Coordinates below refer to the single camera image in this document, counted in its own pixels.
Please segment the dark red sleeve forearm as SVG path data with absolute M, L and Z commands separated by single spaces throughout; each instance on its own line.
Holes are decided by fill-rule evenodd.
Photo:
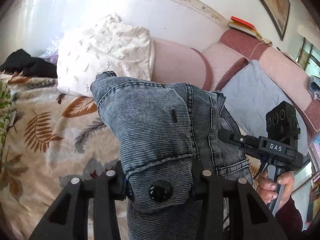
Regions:
M 307 230 L 302 230 L 303 222 L 294 200 L 289 200 L 278 210 L 276 219 L 285 232 L 287 239 L 310 239 Z

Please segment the person's right hand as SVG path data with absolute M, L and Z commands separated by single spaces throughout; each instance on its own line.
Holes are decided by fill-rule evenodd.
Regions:
M 295 178 L 291 172 L 285 172 L 281 174 L 275 183 L 268 178 L 268 172 L 264 171 L 258 177 L 257 193 L 265 204 L 269 204 L 273 200 L 279 199 L 278 194 L 276 193 L 276 186 L 284 185 L 285 187 L 283 195 L 280 198 L 280 203 L 278 206 L 278 209 L 280 210 L 283 205 L 289 201 L 293 191 L 294 183 Z

